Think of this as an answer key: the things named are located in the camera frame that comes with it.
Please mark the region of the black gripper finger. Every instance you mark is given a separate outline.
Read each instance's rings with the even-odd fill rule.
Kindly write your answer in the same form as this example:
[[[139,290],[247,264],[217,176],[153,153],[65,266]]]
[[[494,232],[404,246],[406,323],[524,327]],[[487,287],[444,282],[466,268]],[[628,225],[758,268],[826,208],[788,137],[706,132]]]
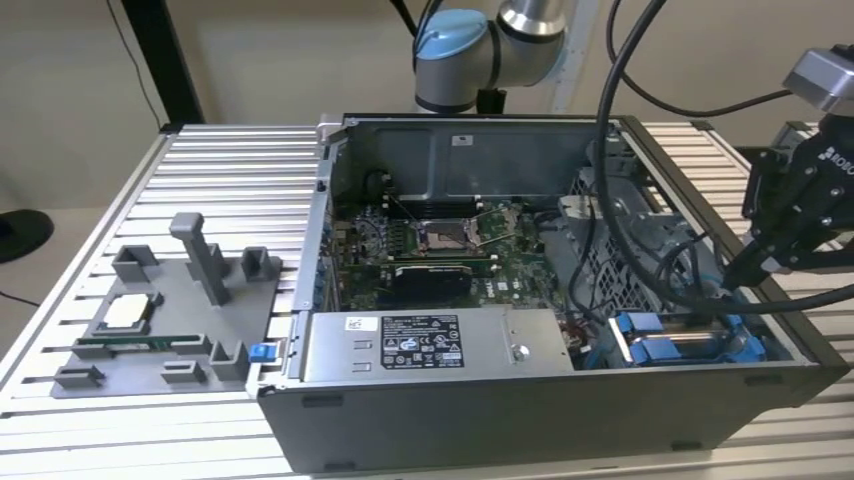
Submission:
[[[839,249],[820,247],[841,234],[853,232],[853,217],[830,216],[792,220],[772,236],[768,251],[779,265],[791,271],[815,274],[853,272],[853,240]]]
[[[790,274],[800,267],[802,255],[794,252],[802,226],[795,218],[751,223],[744,246],[723,272],[723,288],[758,286],[774,273]]]

